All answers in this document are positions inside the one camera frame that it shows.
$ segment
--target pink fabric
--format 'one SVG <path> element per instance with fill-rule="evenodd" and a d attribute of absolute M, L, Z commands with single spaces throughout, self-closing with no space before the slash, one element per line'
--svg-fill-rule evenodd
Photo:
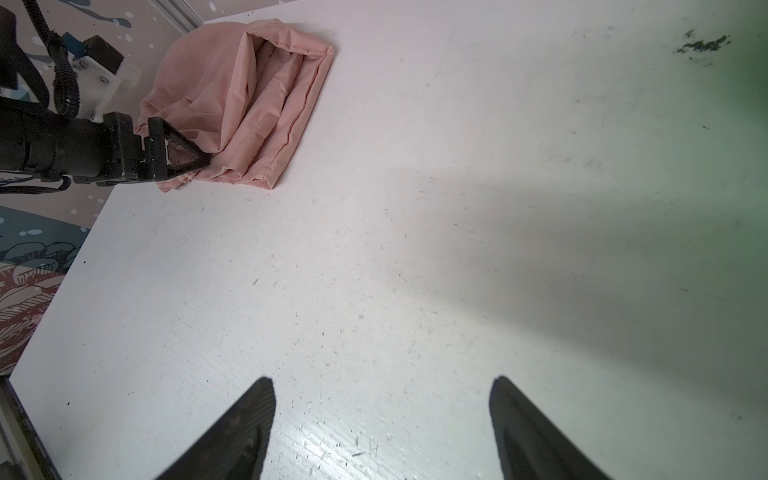
<path fill-rule="evenodd" d="M 279 20 L 213 23 L 177 40 L 141 102 L 136 133 L 161 117 L 203 151 L 209 167 L 158 184 L 189 180 L 272 188 L 315 106 L 333 48 Z"/>

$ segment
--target white tabletop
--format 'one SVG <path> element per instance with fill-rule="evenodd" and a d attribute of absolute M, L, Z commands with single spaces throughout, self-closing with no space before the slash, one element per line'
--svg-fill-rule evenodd
<path fill-rule="evenodd" d="M 501 478 L 502 374 L 617 480 L 768 477 L 767 15 L 235 15 L 337 58 L 275 190 L 114 190 L 12 377 L 62 478 L 153 478 L 260 376 L 262 478 Z"/>

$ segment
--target blue component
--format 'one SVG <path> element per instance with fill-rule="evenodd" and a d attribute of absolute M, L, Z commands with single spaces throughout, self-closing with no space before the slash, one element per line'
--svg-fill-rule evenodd
<path fill-rule="evenodd" d="M 64 45 L 67 47 L 67 50 L 69 50 L 74 55 L 75 60 L 78 58 L 83 58 L 88 53 L 88 49 L 85 47 L 85 45 L 73 37 L 69 32 L 63 34 L 61 39 L 64 40 Z"/>

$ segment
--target dark stain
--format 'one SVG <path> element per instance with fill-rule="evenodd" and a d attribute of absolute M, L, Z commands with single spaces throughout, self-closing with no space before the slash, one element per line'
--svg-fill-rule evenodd
<path fill-rule="evenodd" d="M 693 43 L 686 43 L 682 47 L 675 50 L 675 53 L 685 53 L 688 50 L 693 51 L 718 51 L 722 48 L 723 44 L 730 45 L 730 40 L 728 38 L 730 35 L 723 35 L 722 37 L 718 38 L 717 40 L 707 41 L 699 40 L 695 41 Z"/>

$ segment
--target pink cloth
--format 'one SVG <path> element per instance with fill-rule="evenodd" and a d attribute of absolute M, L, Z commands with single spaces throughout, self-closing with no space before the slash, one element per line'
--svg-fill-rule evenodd
<path fill-rule="evenodd" d="M 274 187 L 332 59 L 327 42 L 279 20 L 213 23 L 177 40 L 141 102 L 135 131 L 146 135 L 147 119 L 161 117 L 214 157 L 160 189 L 192 179 Z"/>

